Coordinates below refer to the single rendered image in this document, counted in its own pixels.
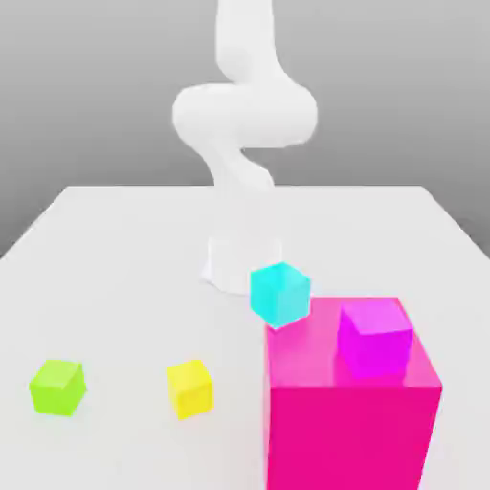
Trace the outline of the small cyan cube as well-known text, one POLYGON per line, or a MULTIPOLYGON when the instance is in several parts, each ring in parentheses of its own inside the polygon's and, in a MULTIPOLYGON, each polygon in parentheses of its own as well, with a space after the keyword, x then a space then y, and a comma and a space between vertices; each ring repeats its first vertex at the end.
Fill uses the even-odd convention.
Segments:
POLYGON ((251 273, 251 308, 275 330, 307 317, 310 296, 310 277, 284 261, 251 273))

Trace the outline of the small yellow cube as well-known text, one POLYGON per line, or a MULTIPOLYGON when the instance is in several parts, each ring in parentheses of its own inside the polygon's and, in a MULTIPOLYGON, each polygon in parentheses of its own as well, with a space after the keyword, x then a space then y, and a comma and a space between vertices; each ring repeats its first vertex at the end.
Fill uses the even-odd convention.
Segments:
POLYGON ((190 360, 166 369, 169 399, 183 420, 213 409, 212 378, 201 360, 190 360))

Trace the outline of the small magenta cube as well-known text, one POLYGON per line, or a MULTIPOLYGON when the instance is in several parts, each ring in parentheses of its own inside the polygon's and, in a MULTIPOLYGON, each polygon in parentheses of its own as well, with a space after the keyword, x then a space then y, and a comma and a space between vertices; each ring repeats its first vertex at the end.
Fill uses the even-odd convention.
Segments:
POLYGON ((400 376, 410 357, 413 326, 399 299, 341 302, 337 344, 356 378, 400 376))

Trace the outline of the small lime green cube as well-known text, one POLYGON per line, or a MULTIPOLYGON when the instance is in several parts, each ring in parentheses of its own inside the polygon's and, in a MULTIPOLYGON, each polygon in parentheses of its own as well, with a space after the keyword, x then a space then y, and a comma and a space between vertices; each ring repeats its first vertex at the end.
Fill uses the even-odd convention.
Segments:
POLYGON ((82 363, 47 360, 29 389, 36 412, 72 416, 86 392, 82 363))

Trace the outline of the large pink box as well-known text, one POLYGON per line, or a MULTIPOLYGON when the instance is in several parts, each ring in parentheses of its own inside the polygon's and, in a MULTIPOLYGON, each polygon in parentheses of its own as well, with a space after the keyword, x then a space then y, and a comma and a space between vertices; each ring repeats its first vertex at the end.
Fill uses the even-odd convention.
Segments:
POLYGON ((315 297, 308 317, 264 328, 266 490, 418 490, 442 383, 396 297, 315 297), (361 371, 340 327, 385 313, 396 330, 352 327, 367 342, 412 335, 393 373, 361 371))

